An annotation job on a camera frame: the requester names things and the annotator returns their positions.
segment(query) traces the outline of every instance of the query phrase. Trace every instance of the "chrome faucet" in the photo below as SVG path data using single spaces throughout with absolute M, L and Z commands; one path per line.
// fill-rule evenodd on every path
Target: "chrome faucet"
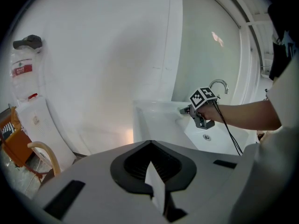
M 215 83 L 221 83 L 221 84 L 223 84 L 223 86 L 224 86 L 224 93 L 225 93 L 225 94 L 228 94 L 228 84 L 227 84 L 224 80 L 217 79 L 217 80 L 212 81 L 212 82 L 210 83 L 210 85 L 209 85 L 210 89 L 212 88 L 212 86 L 213 86 Z

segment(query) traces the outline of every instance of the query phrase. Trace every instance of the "plastic bag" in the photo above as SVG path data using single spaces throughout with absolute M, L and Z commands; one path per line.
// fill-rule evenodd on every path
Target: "plastic bag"
M 38 67 L 35 57 L 40 48 L 33 49 L 29 46 L 20 46 L 13 49 L 11 55 L 10 77 L 12 91 L 18 101 L 27 101 L 39 93 Z

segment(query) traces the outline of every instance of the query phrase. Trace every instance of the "white wall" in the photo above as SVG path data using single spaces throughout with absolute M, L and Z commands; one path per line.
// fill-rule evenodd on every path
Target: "white wall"
M 171 99 L 181 29 L 182 0 L 36 0 L 13 39 L 44 40 L 40 94 L 72 151 L 92 154 L 133 142 L 133 100 Z
M 212 32 L 222 44 L 216 41 Z M 215 84 L 220 104 L 229 104 L 234 94 L 240 66 L 240 33 L 227 12 L 214 0 L 183 0 L 183 33 L 173 101 L 188 101 L 198 87 L 223 79 L 229 86 Z

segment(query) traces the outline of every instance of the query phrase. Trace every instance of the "white sink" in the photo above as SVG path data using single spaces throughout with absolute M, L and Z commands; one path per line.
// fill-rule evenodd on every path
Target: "white sink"
M 179 110 L 188 102 L 134 101 L 134 142 L 158 140 L 207 152 L 238 155 L 224 124 L 199 129 L 189 115 Z M 256 131 L 228 126 L 240 148 L 255 143 Z

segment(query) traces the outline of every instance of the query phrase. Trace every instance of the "human arm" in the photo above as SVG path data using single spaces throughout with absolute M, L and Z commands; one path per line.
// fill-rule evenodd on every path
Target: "human arm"
M 246 105 L 218 105 L 228 125 L 251 130 L 276 130 L 281 126 L 269 100 Z M 197 110 L 205 119 L 223 123 L 214 105 L 204 105 Z

